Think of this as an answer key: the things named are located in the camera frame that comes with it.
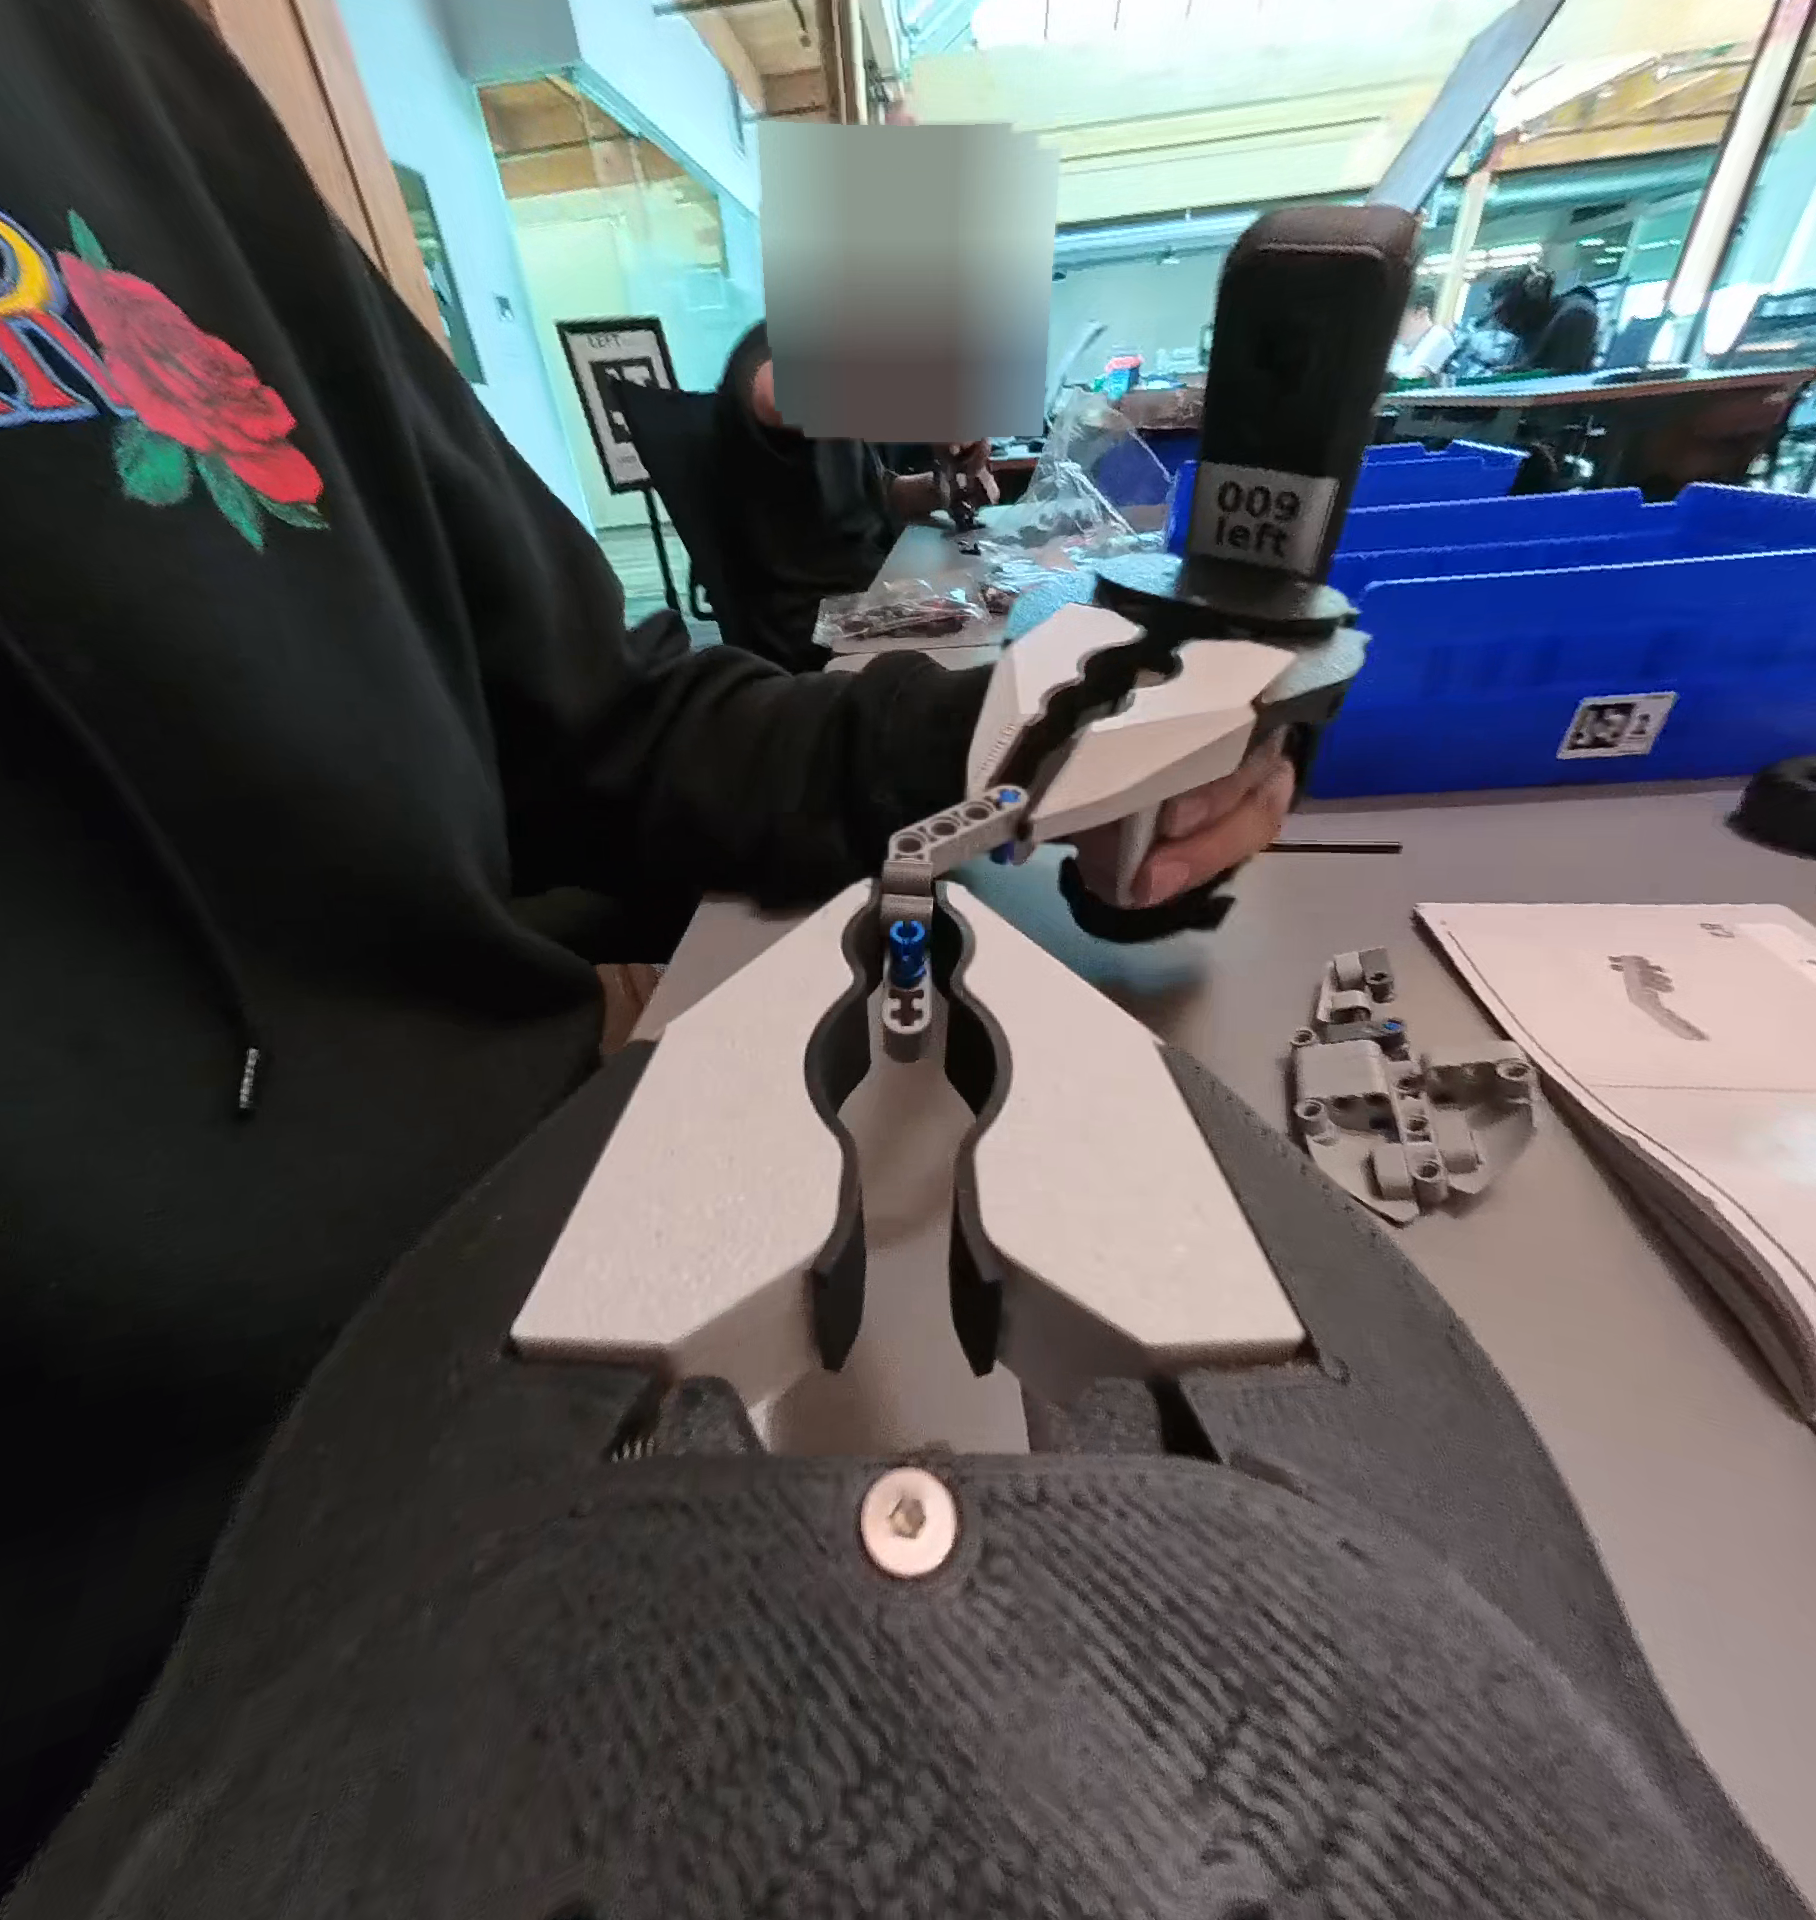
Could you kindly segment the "plastic bag of dark parts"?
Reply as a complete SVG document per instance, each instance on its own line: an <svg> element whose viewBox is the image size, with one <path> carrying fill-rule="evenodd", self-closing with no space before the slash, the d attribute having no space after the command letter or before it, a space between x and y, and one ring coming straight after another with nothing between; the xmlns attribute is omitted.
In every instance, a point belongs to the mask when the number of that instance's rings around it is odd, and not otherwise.
<svg viewBox="0 0 1816 1920"><path fill-rule="evenodd" d="M831 651L889 640L944 640L998 620L1011 606L1009 596L995 590L940 587L921 578L883 582L862 594L824 597L813 638Z"/></svg>

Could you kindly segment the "person's left hand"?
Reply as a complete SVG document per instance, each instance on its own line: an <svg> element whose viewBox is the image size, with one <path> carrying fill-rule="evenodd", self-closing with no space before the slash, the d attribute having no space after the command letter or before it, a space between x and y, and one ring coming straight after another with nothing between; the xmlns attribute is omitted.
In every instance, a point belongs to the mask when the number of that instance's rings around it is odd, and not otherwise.
<svg viewBox="0 0 1816 1920"><path fill-rule="evenodd" d="M1294 785L1292 758L1273 736L1225 777L1163 803L1119 901L1156 908L1235 871L1277 841Z"/></svg>

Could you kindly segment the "person's torso in black hoodie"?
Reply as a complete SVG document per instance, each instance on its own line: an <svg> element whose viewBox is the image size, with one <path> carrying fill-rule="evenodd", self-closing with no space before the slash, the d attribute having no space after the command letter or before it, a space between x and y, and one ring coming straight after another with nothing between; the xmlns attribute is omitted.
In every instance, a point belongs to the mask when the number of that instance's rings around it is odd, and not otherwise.
<svg viewBox="0 0 1816 1920"><path fill-rule="evenodd" d="M0 1898L771 678L632 627L182 4L0 4Z"/></svg>

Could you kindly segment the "open instruction booklet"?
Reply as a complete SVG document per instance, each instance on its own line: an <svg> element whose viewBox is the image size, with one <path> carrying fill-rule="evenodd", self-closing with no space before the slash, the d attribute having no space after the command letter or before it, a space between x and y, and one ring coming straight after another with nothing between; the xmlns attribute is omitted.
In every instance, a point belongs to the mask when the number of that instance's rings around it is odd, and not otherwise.
<svg viewBox="0 0 1816 1920"><path fill-rule="evenodd" d="M1623 901L1420 901L1417 919L1816 1432L1816 924Z"/></svg>

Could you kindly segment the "person's left forearm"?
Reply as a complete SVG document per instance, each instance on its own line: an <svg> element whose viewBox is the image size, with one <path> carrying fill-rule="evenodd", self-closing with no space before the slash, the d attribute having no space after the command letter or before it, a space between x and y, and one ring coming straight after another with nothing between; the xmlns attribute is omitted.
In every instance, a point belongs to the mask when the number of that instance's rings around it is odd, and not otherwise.
<svg viewBox="0 0 1816 1920"><path fill-rule="evenodd" d="M579 747L566 885L632 909L817 903L964 796L989 680L912 651L789 673L674 619L630 629Z"/></svg>

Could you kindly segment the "framed tag sign stand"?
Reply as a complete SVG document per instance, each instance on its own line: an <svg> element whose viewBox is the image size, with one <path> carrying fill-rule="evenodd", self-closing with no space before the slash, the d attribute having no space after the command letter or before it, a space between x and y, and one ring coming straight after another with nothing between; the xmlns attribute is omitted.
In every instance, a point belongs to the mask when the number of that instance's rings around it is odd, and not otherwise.
<svg viewBox="0 0 1816 1920"><path fill-rule="evenodd" d="M615 496L644 492L651 474L623 391L679 391L660 319L561 319L556 337L606 488Z"/></svg>

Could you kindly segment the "black office chair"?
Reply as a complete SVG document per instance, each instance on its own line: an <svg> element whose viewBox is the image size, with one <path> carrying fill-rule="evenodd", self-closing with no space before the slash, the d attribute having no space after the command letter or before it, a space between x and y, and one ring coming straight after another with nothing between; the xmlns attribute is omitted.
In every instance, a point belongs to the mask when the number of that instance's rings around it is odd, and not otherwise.
<svg viewBox="0 0 1816 1920"><path fill-rule="evenodd" d="M717 434L716 393L660 389L611 378L611 412L619 412L630 444L689 558L689 583L702 594L721 638L740 636L735 540L727 530L727 474Z"/></svg>

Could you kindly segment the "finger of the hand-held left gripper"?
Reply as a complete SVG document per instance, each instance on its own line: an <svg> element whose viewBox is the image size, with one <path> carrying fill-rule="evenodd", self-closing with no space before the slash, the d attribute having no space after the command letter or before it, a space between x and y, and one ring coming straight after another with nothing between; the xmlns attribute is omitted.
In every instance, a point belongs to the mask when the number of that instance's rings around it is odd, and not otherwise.
<svg viewBox="0 0 1816 1920"><path fill-rule="evenodd" d="M1246 752L1261 693L1294 659L1272 643L1187 643L1166 678L1074 734L1033 788L1022 838L1063 843L1225 777Z"/></svg>
<svg viewBox="0 0 1816 1920"><path fill-rule="evenodd" d="M1108 609L1063 609L1012 640L970 734L966 821L1122 820L1126 779L1098 772L1095 739L1151 662L1147 627Z"/></svg>

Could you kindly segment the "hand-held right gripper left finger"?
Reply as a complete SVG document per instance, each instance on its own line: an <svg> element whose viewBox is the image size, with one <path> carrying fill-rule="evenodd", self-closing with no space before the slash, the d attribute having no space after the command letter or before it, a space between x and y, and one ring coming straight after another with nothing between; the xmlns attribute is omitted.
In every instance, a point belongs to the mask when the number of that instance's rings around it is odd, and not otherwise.
<svg viewBox="0 0 1816 1920"><path fill-rule="evenodd" d="M508 1340L529 1364L733 1387L789 1453L876 1453L847 1364L869 1236L847 1101L870 1078L872 883L644 1043Z"/></svg>

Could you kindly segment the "clear plastic bag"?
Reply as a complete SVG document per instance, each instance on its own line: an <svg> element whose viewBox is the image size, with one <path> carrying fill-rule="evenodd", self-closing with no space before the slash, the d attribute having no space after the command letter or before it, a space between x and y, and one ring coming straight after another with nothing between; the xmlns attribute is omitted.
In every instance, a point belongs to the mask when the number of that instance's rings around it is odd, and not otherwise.
<svg viewBox="0 0 1816 1920"><path fill-rule="evenodd" d="M1158 551L1176 474L1100 391L1057 408L1021 497L976 537L989 599L1011 605L1044 572Z"/></svg>

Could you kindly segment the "grey bent brick beam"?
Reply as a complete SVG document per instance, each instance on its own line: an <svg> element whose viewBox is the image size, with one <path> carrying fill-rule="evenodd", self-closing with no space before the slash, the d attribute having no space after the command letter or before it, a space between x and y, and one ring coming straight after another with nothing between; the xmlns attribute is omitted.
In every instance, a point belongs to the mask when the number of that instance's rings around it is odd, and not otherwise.
<svg viewBox="0 0 1816 1920"><path fill-rule="evenodd" d="M936 1038L951 971L961 957L961 924L944 906L944 875L988 856L999 838L995 806L988 794L949 803L899 827L889 843L876 893L880 934L880 1038L889 1058L914 1062ZM921 983L898 988L889 981L887 924L914 917L929 924L929 963Z"/></svg>

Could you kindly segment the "blue plastic bin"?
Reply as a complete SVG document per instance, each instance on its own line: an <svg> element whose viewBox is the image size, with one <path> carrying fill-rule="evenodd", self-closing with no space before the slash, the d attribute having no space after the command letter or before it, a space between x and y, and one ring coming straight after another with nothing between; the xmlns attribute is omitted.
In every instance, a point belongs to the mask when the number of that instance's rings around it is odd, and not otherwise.
<svg viewBox="0 0 1816 1920"><path fill-rule="evenodd" d="M1417 501L1350 515L1330 583L1572 570L1816 549L1816 497L1695 482L1672 501L1634 486Z"/></svg>
<svg viewBox="0 0 1816 1920"><path fill-rule="evenodd" d="M1314 799L1742 779L1816 754L1816 548L1377 582Z"/></svg>
<svg viewBox="0 0 1816 1920"><path fill-rule="evenodd" d="M1367 447L1352 486L1352 507L1390 507L1507 497L1523 462L1523 447L1455 439L1444 447L1419 440L1390 440ZM1187 549L1187 533L1202 464L1184 462L1167 501L1166 544ZM1305 481L1292 471L1259 468L1241 462L1232 477L1253 485L1265 481L1279 496L1282 482L1300 488Z"/></svg>

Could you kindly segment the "grey brick assembly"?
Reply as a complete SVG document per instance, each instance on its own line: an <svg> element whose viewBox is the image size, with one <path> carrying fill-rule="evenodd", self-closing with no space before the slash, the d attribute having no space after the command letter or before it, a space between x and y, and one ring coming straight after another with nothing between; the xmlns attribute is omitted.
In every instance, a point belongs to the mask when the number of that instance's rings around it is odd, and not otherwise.
<svg viewBox="0 0 1816 1920"><path fill-rule="evenodd" d="M1292 1137L1380 1219L1461 1210L1519 1163L1541 1087L1515 1043L1420 1048L1384 947L1335 954L1287 1054Z"/></svg>

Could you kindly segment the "black rubber toy tire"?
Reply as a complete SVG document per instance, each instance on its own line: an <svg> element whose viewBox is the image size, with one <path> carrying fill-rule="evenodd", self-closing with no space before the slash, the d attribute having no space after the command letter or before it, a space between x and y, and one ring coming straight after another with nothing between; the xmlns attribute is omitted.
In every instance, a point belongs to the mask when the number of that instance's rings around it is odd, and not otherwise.
<svg viewBox="0 0 1816 1920"><path fill-rule="evenodd" d="M1745 782L1729 824L1759 847L1816 858L1816 754L1759 767Z"/></svg>

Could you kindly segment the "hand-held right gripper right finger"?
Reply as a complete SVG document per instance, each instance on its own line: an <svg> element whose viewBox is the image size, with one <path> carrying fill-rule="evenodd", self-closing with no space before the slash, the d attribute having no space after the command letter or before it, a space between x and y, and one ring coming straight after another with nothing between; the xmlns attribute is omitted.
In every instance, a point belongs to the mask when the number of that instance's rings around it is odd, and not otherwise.
<svg viewBox="0 0 1816 1920"><path fill-rule="evenodd" d="M993 1368L951 1324L944 1198L929 1244L929 1439L1028 1446L1021 1390L1174 1382L1307 1358L1300 1310L1194 1114L1163 1043L986 898L944 885L963 934L944 1021L989 1031L992 1092L964 1092L930 1043L953 1170L999 1279Z"/></svg>

